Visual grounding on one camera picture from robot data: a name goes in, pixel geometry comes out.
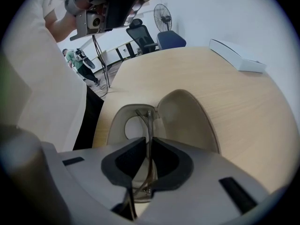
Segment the black mesh chair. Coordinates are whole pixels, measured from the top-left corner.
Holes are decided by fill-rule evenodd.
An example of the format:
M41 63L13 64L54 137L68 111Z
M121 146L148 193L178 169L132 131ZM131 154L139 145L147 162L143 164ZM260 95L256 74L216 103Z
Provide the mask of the black mesh chair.
M141 19L134 19L129 28L126 29L128 35L139 45L142 54L147 54L155 51L157 43L154 43L148 29Z

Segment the white box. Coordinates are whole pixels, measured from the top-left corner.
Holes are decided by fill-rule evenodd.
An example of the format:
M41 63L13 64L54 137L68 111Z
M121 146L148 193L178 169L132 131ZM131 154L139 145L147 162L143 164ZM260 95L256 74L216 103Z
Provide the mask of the white box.
M267 67L257 61L253 55L246 52L241 46L234 43L211 39L210 49L222 56L238 71L263 73Z

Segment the standing fan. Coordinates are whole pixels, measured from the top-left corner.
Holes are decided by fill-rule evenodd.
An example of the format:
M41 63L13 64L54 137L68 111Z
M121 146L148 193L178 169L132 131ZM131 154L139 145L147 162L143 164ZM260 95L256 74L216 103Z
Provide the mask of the standing fan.
M160 32L170 31L172 28L172 17L163 4L157 4L154 8L155 24Z

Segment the white shirt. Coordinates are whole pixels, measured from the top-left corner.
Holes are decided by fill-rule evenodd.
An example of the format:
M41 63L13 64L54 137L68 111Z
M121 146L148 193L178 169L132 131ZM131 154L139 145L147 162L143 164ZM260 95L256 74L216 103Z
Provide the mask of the white shirt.
M74 147L85 111L86 84L66 64L45 27L44 17L56 2L26 0L6 33L2 49L31 89L18 126L61 152Z

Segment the person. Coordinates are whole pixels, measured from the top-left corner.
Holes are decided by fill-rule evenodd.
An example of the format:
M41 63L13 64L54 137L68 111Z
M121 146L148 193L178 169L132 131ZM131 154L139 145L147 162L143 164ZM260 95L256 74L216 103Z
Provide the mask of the person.
M7 29L1 48L8 65L30 90L16 125L62 152L92 147L103 100L65 66L56 43L76 29L76 18L66 12L58 20L54 11L58 3L26 0ZM78 0L77 6L86 8L88 3ZM23 99L23 87L18 84L14 83L15 90Z
M83 64L83 61L77 61L74 57L74 51L72 50L68 50L68 49L64 49L62 50L62 54L66 57L66 59L69 62L69 66L70 68L72 68L72 65L75 66L75 68L77 69L77 71L86 79L89 79L91 81L93 81L95 83L96 86L99 86L99 80L95 77L94 73L92 72L92 70L90 68L88 68L87 66L85 66Z

